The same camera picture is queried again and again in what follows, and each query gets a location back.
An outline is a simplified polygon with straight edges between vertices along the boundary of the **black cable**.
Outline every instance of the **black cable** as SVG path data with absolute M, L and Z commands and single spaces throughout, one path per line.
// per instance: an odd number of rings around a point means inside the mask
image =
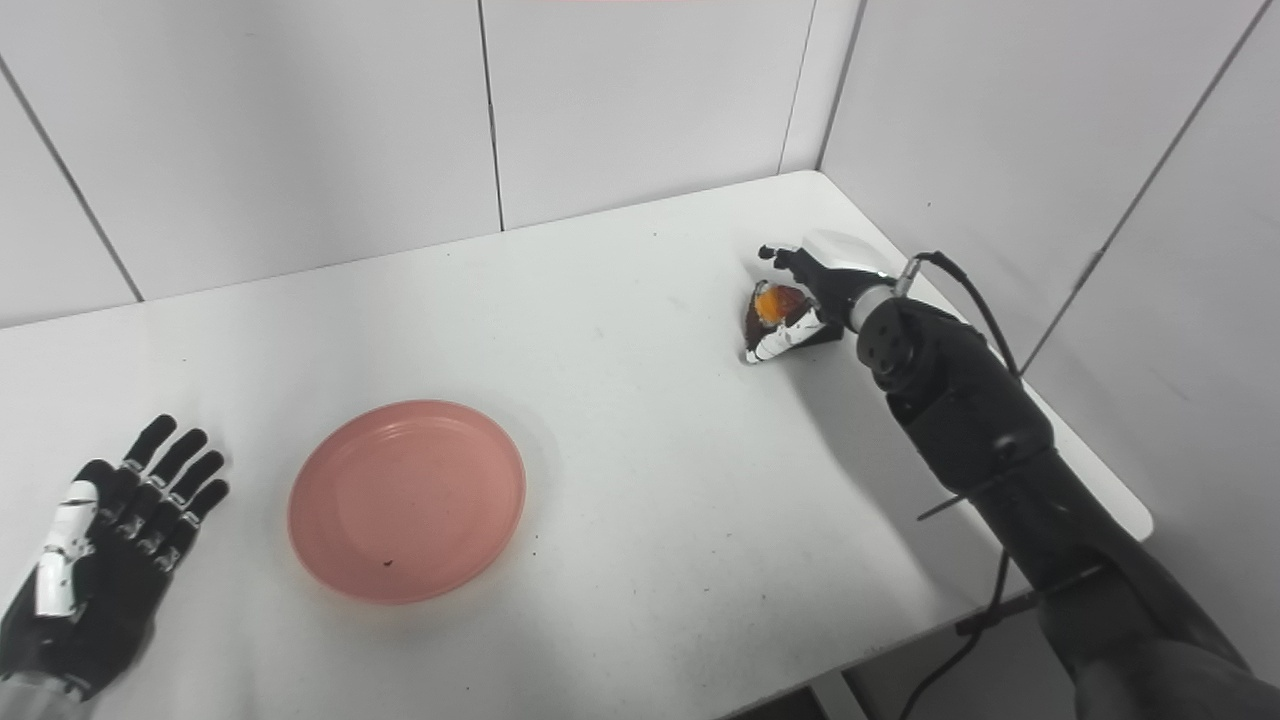
M 991 331 L 992 338 L 996 341 L 996 348 L 1000 350 L 1000 356 L 1005 360 L 1005 365 L 1009 366 L 1009 372 L 1015 377 L 1020 378 L 1021 372 L 1018 369 L 1018 363 L 1014 361 L 1014 352 L 1009 350 L 1009 342 L 1005 340 L 1005 333 L 1000 329 L 1000 324 L 996 323 L 996 315 L 992 314 L 991 307 L 987 306 L 987 301 L 978 292 L 978 288 L 969 279 L 969 275 L 960 269 L 960 265 L 955 264 L 955 260 L 947 258 L 941 250 L 934 250 L 933 252 L 920 252 L 915 256 L 925 263 L 933 263 L 942 272 L 955 278 L 961 287 L 973 299 L 974 305 L 978 306 L 978 311 L 982 313 L 982 320 L 987 323 L 987 328 Z
M 1009 551 L 1006 550 L 1001 551 L 1000 553 L 1000 565 L 996 569 L 996 591 L 992 593 L 991 602 L 987 605 L 987 609 L 982 611 L 983 616 L 988 618 L 995 616 L 996 609 L 1000 606 L 1000 598 L 1001 596 L 1005 594 L 1005 579 L 1007 577 L 1009 577 Z M 948 670 L 959 665 L 960 661 L 964 660 L 966 655 L 973 652 L 973 648 L 978 647 L 978 641 L 982 639 L 983 630 L 986 630 L 993 624 L 995 623 L 991 624 L 979 623 L 978 628 L 973 632 L 972 635 L 969 635 L 969 639 L 965 641 L 965 643 L 960 647 L 960 650 L 955 652 L 955 655 L 948 657 L 946 662 L 938 665 L 932 673 L 925 675 L 924 679 L 920 680 L 920 684 L 915 685 L 915 689 L 911 691 L 910 697 L 906 698 L 906 705 L 902 706 L 902 714 L 897 716 L 897 720 L 906 720 L 906 716 L 911 714 L 911 708 L 915 707 L 916 701 L 920 700 L 920 696 L 924 694 L 924 691 L 929 689 L 929 685 L 937 682 L 938 678 L 946 675 Z

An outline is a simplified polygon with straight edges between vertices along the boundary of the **pink plate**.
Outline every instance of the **pink plate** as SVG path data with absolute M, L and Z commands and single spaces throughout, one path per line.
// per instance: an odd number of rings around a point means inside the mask
M 289 496 L 289 541 L 317 580 L 401 605 L 475 578 L 525 505 L 520 452 L 453 402 L 397 402 L 351 420 L 311 454 Z

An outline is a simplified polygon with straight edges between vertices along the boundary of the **orange food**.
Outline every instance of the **orange food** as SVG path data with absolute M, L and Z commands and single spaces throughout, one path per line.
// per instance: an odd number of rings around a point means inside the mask
M 792 310 L 804 305 L 804 292 L 794 287 L 773 286 L 755 296 L 755 313 L 760 320 L 776 325 Z

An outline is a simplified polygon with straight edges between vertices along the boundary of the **arm sleeve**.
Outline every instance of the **arm sleeve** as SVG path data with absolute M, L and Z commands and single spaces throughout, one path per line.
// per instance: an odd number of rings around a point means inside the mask
M 86 720 L 90 706 L 67 683 L 38 673 L 0 679 L 0 720 Z

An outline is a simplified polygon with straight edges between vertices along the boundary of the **panel seam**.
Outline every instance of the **panel seam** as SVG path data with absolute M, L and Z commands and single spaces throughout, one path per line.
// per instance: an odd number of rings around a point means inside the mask
M 489 78 L 489 37 L 484 26 L 484 0 L 476 0 L 480 15 L 480 55 L 484 58 L 484 96 L 489 106 L 489 145 L 493 149 L 493 183 L 498 197 L 498 229 L 507 229 L 507 218 L 502 208 L 502 174 L 498 168 L 498 122 L 493 111 L 493 81 Z
M 111 240 L 106 237 L 106 231 L 102 229 L 102 224 L 97 222 L 97 215 L 93 209 L 90 208 L 88 200 L 84 197 L 84 192 L 81 190 L 79 183 L 76 182 L 76 177 L 72 176 L 70 168 L 63 160 L 61 154 L 58 147 L 54 146 L 52 138 L 45 131 L 45 126 L 40 122 L 36 115 L 35 108 L 31 106 L 31 101 L 27 100 L 27 95 L 22 91 L 18 85 L 18 78 L 14 77 L 13 70 L 9 69 L 9 64 L 5 61 L 4 55 L 0 55 L 0 74 L 4 76 L 5 82 L 9 85 L 9 90 L 13 91 L 14 97 L 18 100 L 18 105 L 22 106 L 22 111 L 27 115 L 27 122 L 35 128 L 36 135 L 40 136 L 40 141 L 45 145 L 45 150 L 52 158 L 54 164 L 58 165 L 58 170 L 63 174 L 63 179 L 67 186 L 70 187 L 72 195 L 76 196 L 76 202 L 79 204 L 81 211 L 88 218 L 90 225 L 93 228 L 93 233 L 97 234 L 99 242 L 106 249 L 108 256 L 111 258 L 111 263 L 115 264 L 115 269 L 119 270 L 120 277 L 124 278 L 124 284 L 129 287 L 129 292 L 133 293 L 133 300 L 136 302 L 142 302 L 142 292 L 138 290 L 136 282 L 133 282 L 133 275 L 129 274 L 129 269 L 124 266 L 124 261 L 120 259 L 120 254 L 115 251 L 115 246 L 111 245 Z
M 1134 193 L 1133 199 L 1129 201 L 1128 208 L 1125 208 L 1124 213 L 1121 213 L 1120 219 L 1116 222 L 1115 227 L 1111 228 L 1111 232 L 1107 234 L 1106 240 L 1102 241 L 1102 247 L 1100 247 L 1093 252 L 1093 255 L 1089 259 L 1089 263 L 1084 266 L 1084 269 L 1080 272 L 1080 275 L 1075 279 L 1075 283 L 1071 286 L 1071 291 L 1068 293 L 1066 300 L 1062 302 L 1062 306 L 1059 307 L 1057 313 L 1053 314 L 1053 319 L 1050 320 L 1048 327 L 1044 328 L 1044 333 L 1041 334 L 1039 340 L 1036 342 L 1036 347 L 1032 348 L 1030 354 L 1027 356 L 1027 361 L 1023 363 L 1023 366 L 1020 369 L 1021 373 L 1024 374 L 1027 373 L 1027 369 L 1030 368 L 1032 361 L 1034 361 L 1036 357 L 1039 355 L 1041 350 L 1044 348 L 1044 343 L 1048 342 L 1050 336 L 1053 334 L 1053 331 L 1057 329 L 1059 323 L 1062 322 L 1062 316 L 1066 315 L 1066 310 L 1071 306 L 1071 302 L 1075 301 L 1075 297 L 1080 293 L 1080 290 L 1084 288 L 1085 281 L 1089 279 L 1093 272 L 1098 268 L 1098 264 L 1101 264 L 1102 258 L 1107 254 L 1108 250 L 1111 250 L 1111 245 L 1120 234 L 1120 231 L 1123 231 L 1125 224 L 1128 224 L 1129 218 L 1133 217 L 1134 210 L 1142 202 L 1143 197 L 1146 197 L 1147 191 L 1156 181 L 1156 177 L 1161 173 L 1161 170 L 1165 169 L 1165 163 L 1167 163 L 1169 158 L 1172 156 L 1174 150 L 1178 149 L 1178 145 L 1183 141 L 1183 137 L 1187 135 L 1187 131 L 1196 122 L 1196 118 L 1199 115 L 1199 111 L 1204 108 L 1206 102 L 1208 102 L 1210 96 L 1213 95 L 1215 90 L 1217 90 L 1217 85 L 1226 76 L 1226 72 L 1228 69 L 1230 69 L 1231 63 L 1235 61 L 1236 55 L 1240 54 L 1240 49 L 1243 49 L 1244 44 L 1248 42 L 1249 36 L 1253 35 L 1253 29 L 1258 27 L 1258 23 L 1262 20 L 1262 17 L 1267 13 L 1267 9 L 1270 6 L 1271 6 L 1271 0 L 1263 0 L 1262 5 L 1258 6 L 1258 10 L 1253 14 L 1253 18 L 1249 20 L 1249 24 L 1244 27 L 1244 32 L 1240 33 L 1239 38 L 1236 38 L 1235 44 L 1231 46 L 1231 50 L 1226 54 L 1226 58 L 1219 65 L 1217 70 L 1213 73 L 1213 77 L 1208 81 L 1208 85 L 1204 87 L 1199 97 L 1196 100 L 1196 104 L 1192 106 L 1190 113 L 1187 114 L 1187 118 L 1183 120 L 1183 124 L 1178 128 L 1178 132 L 1174 133 L 1174 137 L 1169 142 L 1169 146 L 1165 147 L 1165 151 L 1160 155 L 1160 159 L 1156 160 L 1156 164 L 1151 168 L 1151 172 L 1147 173 L 1147 178 L 1138 187 L 1138 192 Z
M 804 46 L 800 49 L 800 69 L 796 72 L 796 86 L 791 91 L 791 111 L 787 113 L 787 127 L 782 131 L 782 150 L 778 152 L 778 172 L 773 173 L 776 176 L 782 174 L 782 163 L 787 158 L 787 141 L 791 140 L 791 120 L 796 117 L 796 99 L 800 97 L 800 82 L 804 79 L 804 67 L 809 61 L 809 38 L 813 36 L 813 18 L 818 10 L 818 0 L 813 0 L 813 5 L 809 5 L 809 26 L 804 33 Z
M 845 83 L 849 79 L 849 67 L 854 61 L 854 49 L 858 46 L 858 36 L 863 31 L 863 15 L 867 13 L 867 3 L 859 0 L 858 14 L 854 15 L 854 31 L 849 36 L 849 50 L 845 53 L 845 65 L 840 68 L 840 81 L 836 83 L 836 97 L 831 102 L 831 115 L 827 118 L 827 132 L 822 136 L 822 147 L 818 149 L 818 169 L 822 169 L 827 158 L 827 145 L 831 142 L 831 132 L 836 127 L 836 114 L 840 111 L 840 102 L 845 99 Z

